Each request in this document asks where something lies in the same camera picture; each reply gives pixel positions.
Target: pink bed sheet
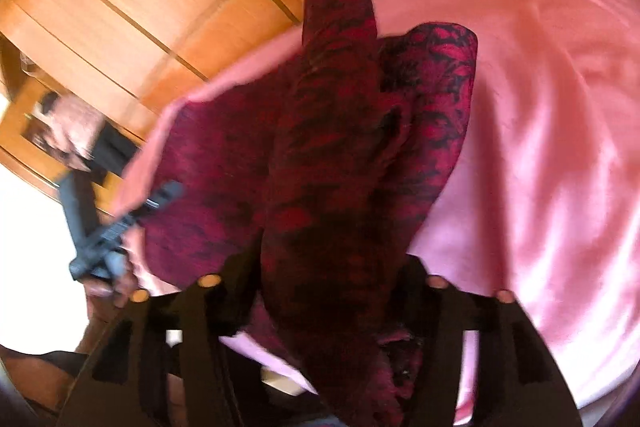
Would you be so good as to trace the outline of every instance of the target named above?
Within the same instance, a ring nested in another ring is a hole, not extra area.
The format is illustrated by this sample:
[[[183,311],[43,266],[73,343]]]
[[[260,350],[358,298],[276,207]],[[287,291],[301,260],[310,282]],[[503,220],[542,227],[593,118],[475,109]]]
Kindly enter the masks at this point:
[[[640,0],[374,0],[380,33],[456,22],[479,39],[460,161],[410,253],[461,289],[510,288],[550,346],[578,405],[620,383],[640,358]],[[149,190],[175,115],[249,82],[300,46],[292,29],[168,106],[114,202]],[[143,286],[143,236],[127,237]],[[225,342],[305,387],[247,335]],[[468,338],[459,417],[472,403]]]

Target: white wall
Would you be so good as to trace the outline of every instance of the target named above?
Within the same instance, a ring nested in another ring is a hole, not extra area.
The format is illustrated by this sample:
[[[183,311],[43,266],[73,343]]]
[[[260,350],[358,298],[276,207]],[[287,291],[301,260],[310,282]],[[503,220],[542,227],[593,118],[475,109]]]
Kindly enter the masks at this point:
[[[5,106],[0,96],[0,116]],[[74,254],[62,207],[0,165],[0,344],[74,350],[87,323]]]

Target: person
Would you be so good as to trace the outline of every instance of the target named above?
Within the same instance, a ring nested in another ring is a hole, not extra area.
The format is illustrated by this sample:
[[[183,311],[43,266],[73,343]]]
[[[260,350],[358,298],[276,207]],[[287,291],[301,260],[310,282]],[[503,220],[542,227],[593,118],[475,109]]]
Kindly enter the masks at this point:
[[[69,168],[91,171],[97,166],[122,176],[138,152],[132,140],[73,93],[47,92],[34,106],[33,116],[47,126],[36,140],[44,141],[50,155]]]

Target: person's hand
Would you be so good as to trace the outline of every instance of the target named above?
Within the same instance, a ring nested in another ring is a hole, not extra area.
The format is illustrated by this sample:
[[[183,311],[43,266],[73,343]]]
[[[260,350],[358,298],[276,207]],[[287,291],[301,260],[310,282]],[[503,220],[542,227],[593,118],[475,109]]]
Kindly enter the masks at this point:
[[[120,308],[127,303],[130,295],[138,289],[138,279],[133,274],[133,265],[127,261],[125,268],[126,272],[115,280],[113,286],[95,277],[86,277],[81,280],[90,318],[95,317],[106,323],[111,322]]]

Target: patterned fabric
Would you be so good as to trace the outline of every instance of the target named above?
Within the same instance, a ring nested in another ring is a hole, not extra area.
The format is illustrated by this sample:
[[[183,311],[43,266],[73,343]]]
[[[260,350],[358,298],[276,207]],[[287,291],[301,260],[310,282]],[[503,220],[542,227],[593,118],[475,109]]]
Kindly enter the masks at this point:
[[[145,223],[152,272],[185,287],[264,229],[247,332],[352,427],[399,425],[412,391],[387,303],[460,153],[476,49],[462,26],[379,39],[371,0],[305,0],[302,51],[187,104],[156,171],[186,194]]]
[[[104,126],[104,115],[74,94],[64,94],[53,105],[47,120],[62,152],[91,158],[94,143]]]

